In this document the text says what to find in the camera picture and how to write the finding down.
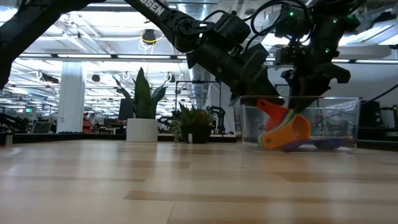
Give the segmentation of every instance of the pillar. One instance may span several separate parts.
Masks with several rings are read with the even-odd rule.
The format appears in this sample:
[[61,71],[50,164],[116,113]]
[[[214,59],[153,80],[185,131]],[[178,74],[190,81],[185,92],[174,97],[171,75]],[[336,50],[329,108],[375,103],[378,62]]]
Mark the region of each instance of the pillar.
[[86,72],[81,62],[64,62],[62,65],[57,133],[81,132],[85,100]]

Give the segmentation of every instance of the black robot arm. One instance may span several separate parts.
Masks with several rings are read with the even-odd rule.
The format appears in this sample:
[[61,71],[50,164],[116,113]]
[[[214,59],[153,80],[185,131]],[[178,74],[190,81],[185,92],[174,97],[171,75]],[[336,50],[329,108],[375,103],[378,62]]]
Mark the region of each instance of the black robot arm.
[[[287,6],[283,8],[284,14],[281,14],[280,20],[271,27],[254,33],[266,35],[276,29],[275,36],[291,37],[289,46],[276,54],[276,63],[294,64],[292,71],[283,74],[290,85],[290,94],[319,96],[329,88],[328,84],[332,78],[337,78],[339,82],[347,82],[349,72],[331,64],[330,61],[338,55],[336,48],[343,32],[352,30],[358,25],[358,20],[347,18],[347,15],[364,2],[364,0],[319,0],[308,10],[299,0],[270,0],[251,18],[242,20],[234,12],[224,13],[216,23],[212,23],[197,21],[180,11],[171,10],[159,0],[125,1],[158,26],[177,50],[187,53],[189,68],[196,63],[201,65],[217,80],[227,84],[232,96],[279,95],[270,83],[267,67],[264,66],[268,56],[265,48],[261,44],[256,44],[246,47],[242,53],[241,47],[251,33],[251,28],[245,21],[252,19],[253,23],[255,15],[275,4]],[[17,14],[0,27],[0,88],[8,82],[12,62],[62,14],[105,0],[22,2],[23,5]],[[291,7],[286,2],[293,2],[301,7]],[[296,12],[304,16],[289,17]],[[308,30],[310,30],[308,35],[310,44],[304,47],[297,40],[300,40]],[[274,98],[273,102],[282,104],[284,101]],[[310,103],[308,100],[302,102],[293,100],[289,102],[289,108],[301,112]]]
[[[245,53],[242,44],[249,26],[234,14],[224,14],[216,23],[197,21],[169,9],[158,0],[125,0],[157,25],[173,46],[189,52],[188,66],[199,64],[226,83],[234,96],[277,95],[263,66],[268,53],[261,44]],[[30,0],[0,27],[0,88],[8,82],[12,62],[59,17],[104,0]]]
[[225,133],[225,127],[224,127],[224,116],[225,116],[225,110],[219,106],[207,106],[206,110],[210,112],[210,114],[216,114],[217,115],[217,129],[219,134],[224,134]]

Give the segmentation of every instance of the transparent bin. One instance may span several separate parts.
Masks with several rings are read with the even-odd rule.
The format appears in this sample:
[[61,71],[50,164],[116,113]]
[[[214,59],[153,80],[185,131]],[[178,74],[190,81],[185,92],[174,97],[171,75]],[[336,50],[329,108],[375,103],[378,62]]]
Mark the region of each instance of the transparent bin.
[[[296,113],[287,109],[292,100],[312,104]],[[316,96],[240,96],[230,104],[245,150],[279,152],[354,152],[360,105],[360,98]]]

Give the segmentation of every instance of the desk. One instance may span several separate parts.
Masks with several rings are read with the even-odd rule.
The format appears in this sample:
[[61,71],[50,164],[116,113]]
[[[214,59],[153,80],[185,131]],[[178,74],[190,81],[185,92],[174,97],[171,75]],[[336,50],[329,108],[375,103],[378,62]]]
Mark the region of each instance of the desk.
[[99,128],[99,133],[100,134],[104,134],[104,133],[107,133],[107,134],[116,134],[116,130],[117,129],[120,129],[120,128]]
[[396,152],[96,139],[15,144],[0,158],[1,224],[398,223]]

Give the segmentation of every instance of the orange plastic toy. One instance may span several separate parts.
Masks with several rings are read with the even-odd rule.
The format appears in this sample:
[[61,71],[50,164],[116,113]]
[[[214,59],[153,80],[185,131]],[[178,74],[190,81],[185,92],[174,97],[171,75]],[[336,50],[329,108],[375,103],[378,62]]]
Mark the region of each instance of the orange plastic toy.
[[311,122],[302,115],[294,113],[294,110],[266,100],[258,100],[257,107],[270,117],[266,123],[266,132],[258,138],[261,147],[275,149],[310,138]]

